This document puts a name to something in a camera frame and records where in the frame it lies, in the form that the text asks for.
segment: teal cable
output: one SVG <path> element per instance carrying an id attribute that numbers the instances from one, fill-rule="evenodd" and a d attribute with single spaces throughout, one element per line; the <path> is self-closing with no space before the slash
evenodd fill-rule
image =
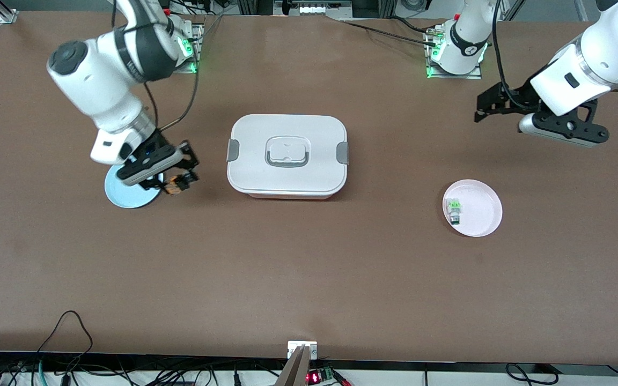
<path id="1" fill-rule="evenodd" d="M 47 380 L 45 379 L 45 374 L 42 372 L 42 361 L 37 366 L 37 371 L 40 373 L 40 381 L 42 382 L 42 386 L 49 386 L 47 384 Z"/>

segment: brown table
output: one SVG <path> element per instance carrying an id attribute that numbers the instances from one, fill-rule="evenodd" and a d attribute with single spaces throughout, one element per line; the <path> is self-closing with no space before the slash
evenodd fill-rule
<path id="1" fill-rule="evenodd" d="M 510 85 L 585 27 L 501 24 Z M 519 115 L 473 123 L 498 80 L 490 52 L 483 80 L 427 79 L 409 42 L 324 17 L 225 17 L 194 108 L 167 132 L 192 141 L 201 181 L 121 210 L 89 159 L 93 124 L 45 71 L 61 42 L 106 30 L 107 14 L 78 12 L 0 30 L 0 350 L 36 349 L 75 309 L 97 352 L 282 357 L 312 339 L 334 359 L 618 364 L 618 95 L 598 110 L 611 139 L 579 149 L 517 134 Z M 164 122 L 191 87 L 153 85 Z M 233 190 L 226 140 L 252 113 L 339 118 L 345 188 L 323 202 Z M 466 178 L 502 199 L 489 237 L 442 217 Z M 85 345 L 68 320 L 48 349 Z"/>

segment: container lid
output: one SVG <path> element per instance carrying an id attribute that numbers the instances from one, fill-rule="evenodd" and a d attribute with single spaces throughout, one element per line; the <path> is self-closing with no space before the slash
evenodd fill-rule
<path id="1" fill-rule="evenodd" d="M 453 225 L 450 202 L 457 201 L 459 224 Z M 442 210 L 454 230 L 471 237 L 495 232 L 502 221 L 502 203 L 497 193 L 485 183 L 463 179 L 450 185 L 442 198 Z"/>
<path id="2" fill-rule="evenodd" d="M 118 176 L 116 176 L 118 169 L 122 167 L 123 165 L 111 166 L 104 180 L 106 197 L 114 205 L 122 208 L 134 209 L 144 207 L 144 205 L 151 203 L 159 196 L 161 192 L 159 189 L 152 188 L 144 190 L 140 185 L 127 186 L 124 184 L 118 179 Z M 163 181 L 164 173 L 159 174 L 158 178 L 160 181 Z"/>
<path id="3" fill-rule="evenodd" d="M 332 195 L 347 166 L 345 125 L 323 115 L 246 115 L 228 143 L 228 181 L 248 194 Z"/>

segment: light blue plate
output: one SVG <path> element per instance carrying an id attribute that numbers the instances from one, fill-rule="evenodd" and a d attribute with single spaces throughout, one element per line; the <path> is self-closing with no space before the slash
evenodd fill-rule
<path id="1" fill-rule="evenodd" d="M 104 180 L 104 191 L 106 197 L 114 205 L 118 207 L 124 207 L 128 209 L 134 209 L 137 207 L 144 207 L 148 203 L 151 203 L 161 190 L 152 188 L 150 190 L 142 189 L 142 186 L 135 184 L 133 186 L 127 186 L 121 182 L 116 176 L 118 169 L 123 165 L 113 165 L 106 173 Z M 164 173 L 159 174 L 159 180 L 164 180 Z"/>

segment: white plate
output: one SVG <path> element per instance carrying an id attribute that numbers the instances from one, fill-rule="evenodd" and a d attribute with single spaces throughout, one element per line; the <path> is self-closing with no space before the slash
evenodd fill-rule
<path id="1" fill-rule="evenodd" d="M 459 225 L 454 230 L 471 237 L 483 237 L 495 232 L 502 221 L 502 203 L 497 193 L 485 183 L 473 179 L 463 179 L 450 185 L 442 198 L 442 211 L 450 222 L 447 213 L 447 200 L 457 198 L 461 203 Z"/>
<path id="2" fill-rule="evenodd" d="M 137 207 L 144 207 L 148 203 L 151 203 L 161 190 L 152 188 L 149 190 L 142 189 L 142 186 L 135 184 L 133 186 L 127 186 L 121 182 L 116 176 L 118 169 L 123 165 L 113 165 L 106 173 L 104 180 L 104 191 L 106 197 L 114 205 L 127 209 L 134 209 Z M 164 180 L 164 173 L 159 174 L 159 180 Z"/>

